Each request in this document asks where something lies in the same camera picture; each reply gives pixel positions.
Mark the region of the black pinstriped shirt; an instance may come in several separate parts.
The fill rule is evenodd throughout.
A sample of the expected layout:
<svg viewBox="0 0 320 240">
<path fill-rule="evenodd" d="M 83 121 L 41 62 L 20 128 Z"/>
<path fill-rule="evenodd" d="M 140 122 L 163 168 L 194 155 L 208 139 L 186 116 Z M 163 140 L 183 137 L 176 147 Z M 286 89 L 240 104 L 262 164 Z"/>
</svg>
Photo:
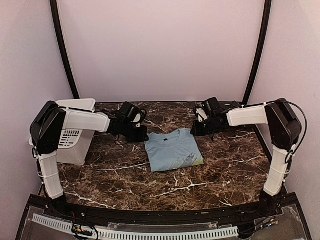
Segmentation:
<svg viewBox="0 0 320 240">
<path fill-rule="evenodd" d="M 242 107 L 242 103 L 238 101 L 220 101 L 219 103 L 224 109 L 235 109 Z"/>
</svg>

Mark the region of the light blue garment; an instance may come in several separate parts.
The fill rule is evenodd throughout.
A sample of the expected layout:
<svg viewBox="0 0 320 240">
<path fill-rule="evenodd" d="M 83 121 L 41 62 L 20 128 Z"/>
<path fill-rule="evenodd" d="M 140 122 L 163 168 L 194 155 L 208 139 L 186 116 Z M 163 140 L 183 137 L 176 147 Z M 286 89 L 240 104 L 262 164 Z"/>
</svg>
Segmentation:
<svg viewBox="0 0 320 240">
<path fill-rule="evenodd" d="M 147 136 L 145 150 L 153 173 L 204 164 L 204 158 L 189 128 L 180 128 L 168 134 L 153 132 Z"/>
</svg>

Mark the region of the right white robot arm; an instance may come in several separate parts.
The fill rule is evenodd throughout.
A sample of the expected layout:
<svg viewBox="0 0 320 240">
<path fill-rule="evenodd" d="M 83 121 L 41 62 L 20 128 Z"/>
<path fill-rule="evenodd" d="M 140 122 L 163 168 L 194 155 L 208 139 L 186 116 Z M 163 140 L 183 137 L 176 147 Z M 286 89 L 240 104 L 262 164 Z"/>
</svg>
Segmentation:
<svg viewBox="0 0 320 240">
<path fill-rule="evenodd" d="M 196 137 L 213 136 L 231 127 L 267 125 L 272 143 L 272 160 L 263 192 L 278 195 L 291 171 L 293 157 L 307 133 L 293 110 L 295 104 L 280 98 L 274 101 L 243 105 L 222 103 L 212 97 L 197 104 L 193 113 L 191 134 Z"/>
</svg>

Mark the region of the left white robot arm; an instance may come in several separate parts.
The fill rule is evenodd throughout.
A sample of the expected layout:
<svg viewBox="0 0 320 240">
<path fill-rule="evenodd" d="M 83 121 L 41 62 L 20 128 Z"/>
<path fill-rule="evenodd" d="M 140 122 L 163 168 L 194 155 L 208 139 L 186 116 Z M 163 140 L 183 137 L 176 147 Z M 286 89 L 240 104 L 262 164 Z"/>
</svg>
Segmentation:
<svg viewBox="0 0 320 240">
<path fill-rule="evenodd" d="M 83 102 L 83 99 L 74 99 L 61 105 L 48 101 L 29 128 L 32 155 L 37 160 L 44 192 L 47 198 L 53 200 L 50 208 L 60 218 L 67 218 L 71 208 L 60 199 L 64 190 L 57 165 L 59 149 L 77 144 L 77 138 L 83 131 L 123 136 L 128 143 L 143 143 L 149 139 L 148 128 L 143 125 L 146 110 L 129 102 L 124 102 L 115 111 L 75 106 Z"/>
</svg>

